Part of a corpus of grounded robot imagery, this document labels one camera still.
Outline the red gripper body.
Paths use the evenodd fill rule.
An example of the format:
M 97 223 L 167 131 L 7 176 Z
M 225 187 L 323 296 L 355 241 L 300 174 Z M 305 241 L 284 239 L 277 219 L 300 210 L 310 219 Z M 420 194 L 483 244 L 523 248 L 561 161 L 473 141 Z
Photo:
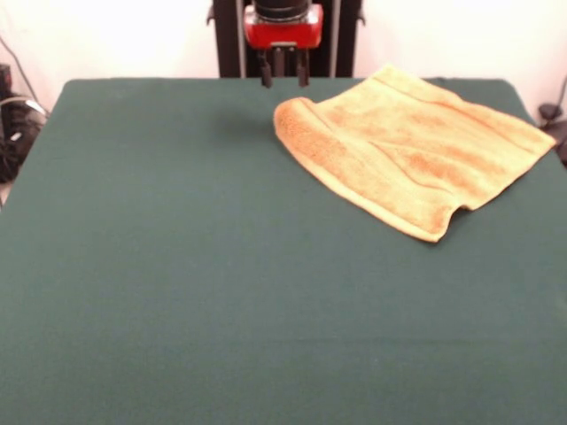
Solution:
M 302 17 L 287 21 L 262 18 L 254 4 L 245 7 L 245 39 L 254 49 L 315 49 L 322 40 L 322 27 L 323 8 L 320 4 L 310 4 Z

